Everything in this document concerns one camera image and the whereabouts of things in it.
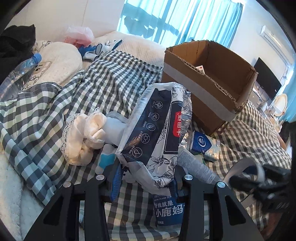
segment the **blue bottle cap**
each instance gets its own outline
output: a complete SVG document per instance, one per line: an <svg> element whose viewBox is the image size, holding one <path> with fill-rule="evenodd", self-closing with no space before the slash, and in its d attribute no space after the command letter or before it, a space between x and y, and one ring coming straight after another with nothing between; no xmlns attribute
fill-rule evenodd
<svg viewBox="0 0 296 241"><path fill-rule="evenodd" d="M39 54L39 53L34 54L34 55L32 56L32 59L35 60L36 65L39 64L40 61L42 60L41 54Z"/></svg>

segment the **black and white floral package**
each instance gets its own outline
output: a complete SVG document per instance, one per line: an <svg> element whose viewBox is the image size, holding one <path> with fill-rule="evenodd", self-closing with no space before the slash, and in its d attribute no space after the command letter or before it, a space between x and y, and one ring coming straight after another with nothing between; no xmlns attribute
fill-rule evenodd
<svg viewBox="0 0 296 241"><path fill-rule="evenodd" d="M146 191L170 195L178 147L192 116L190 92L180 84L155 83L144 91L128 119L116 155Z"/></svg>

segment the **pink plastic bag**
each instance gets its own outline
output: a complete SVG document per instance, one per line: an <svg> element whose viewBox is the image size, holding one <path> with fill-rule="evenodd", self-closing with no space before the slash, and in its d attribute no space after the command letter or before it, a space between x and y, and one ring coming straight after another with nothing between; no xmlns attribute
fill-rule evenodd
<svg viewBox="0 0 296 241"><path fill-rule="evenodd" d="M94 34L89 27L69 26L66 33L65 43L73 44L77 48L88 46L94 40Z"/></svg>

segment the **bed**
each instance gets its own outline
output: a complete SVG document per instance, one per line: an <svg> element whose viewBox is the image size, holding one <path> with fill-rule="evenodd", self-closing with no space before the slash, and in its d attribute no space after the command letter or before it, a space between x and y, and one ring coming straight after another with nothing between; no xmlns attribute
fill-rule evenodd
<svg viewBox="0 0 296 241"><path fill-rule="evenodd" d="M93 44L119 39L123 42L115 51L104 53L93 63L75 62L75 68L63 78L55 74L48 80L43 78L30 83L30 88L19 95L18 102L10 103L14 109L9 105L1 107L0 218L16 240L24 239L63 182L80 183L96 174L99 152L85 167L69 166L60 153L67 116L89 113L99 107L104 114L114 110L128 118L144 89L160 82L165 48L139 36L116 31L95 39ZM59 45L38 44L40 48L37 45L36 51L41 54L46 48ZM42 118L34 122L39 115L34 112L36 109L40 110ZM262 164L290 168L291 158L280 147L273 126L250 102L214 137L221 142L220 160L207 165L221 178L245 156ZM245 197L243 192L236 192L236 195L239 200ZM161 240L178 236L178 230L164 232L155 227L152 197L137 183L123 182L119 198L106 204L105 209L112 240ZM260 230L266 227L268 215L262 214L258 202L247 211Z"/></svg>

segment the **silver screw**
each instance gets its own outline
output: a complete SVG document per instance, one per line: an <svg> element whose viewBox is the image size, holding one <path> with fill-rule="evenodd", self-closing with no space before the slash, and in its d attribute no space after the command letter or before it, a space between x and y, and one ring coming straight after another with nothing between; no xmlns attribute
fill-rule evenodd
<svg viewBox="0 0 296 241"><path fill-rule="evenodd" d="M63 187L68 188L71 186L71 182L64 182Z"/></svg>
<svg viewBox="0 0 296 241"><path fill-rule="evenodd" d="M184 178L188 181L191 181L193 179L193 176L191 176L190 174L187 174L184 176Z"/></svg>
<svg viewBox="0 0 296 241"><path fill-rule="evenodd" d="M224 182L218 182L217 186L220 188L224 188L225 187L225 183Z"/></svg>
<svg viewBox="0 0 296 241"><path fill-rule="evenodd" d="M102 174L96 176L96 179L97 179L98 181L100 181L100 180L104 180L104 178L105 178L105 176L102 175Z"/></svg>
<svg viewBox="0 0 296 241"><path fill-rule="evenodd" d="M275 197L275 194L274 193L270 193L268 196L267 196L267 199L273 199Z"/></svg>

